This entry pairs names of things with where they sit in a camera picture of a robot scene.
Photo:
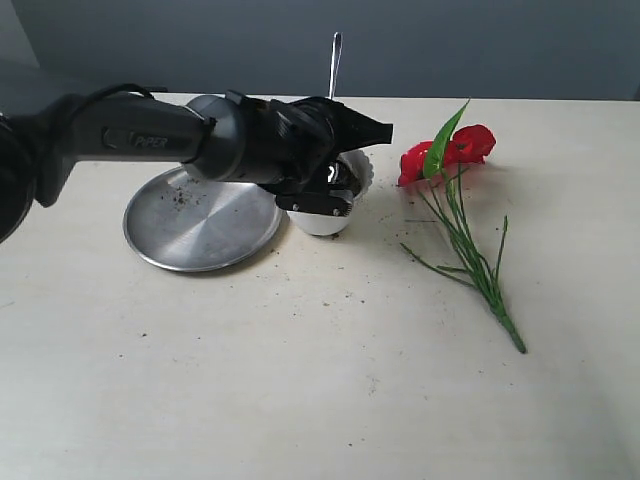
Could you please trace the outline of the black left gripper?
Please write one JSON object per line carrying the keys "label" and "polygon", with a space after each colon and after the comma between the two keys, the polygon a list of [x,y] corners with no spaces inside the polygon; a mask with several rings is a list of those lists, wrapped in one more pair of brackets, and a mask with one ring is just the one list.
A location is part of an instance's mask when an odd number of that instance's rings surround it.
{"label": "black left gripper", "polygon": [[288,212],[348,216],[351,190],[313,191],[340,154],[393,138],[391,123],[323,97],[284,102],[244,96],[239,109],[245,121],[239,179],[276,194],[276,205]]}

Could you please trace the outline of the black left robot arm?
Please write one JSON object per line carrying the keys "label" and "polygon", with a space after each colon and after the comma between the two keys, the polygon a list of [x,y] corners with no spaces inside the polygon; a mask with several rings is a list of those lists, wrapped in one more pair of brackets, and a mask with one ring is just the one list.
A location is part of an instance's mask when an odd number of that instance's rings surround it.
{"label": "black left robot arm", "polygon": [[391,124],[318,96],[230,91],[175,105],[132,84],[68,94],[1,118],[1,234],[12,235],[33,204],[52,206],[83,161],[174,162],[198,179],[254,184],[288,211],[345,216],[359,181],[340,156],[392,138]]}

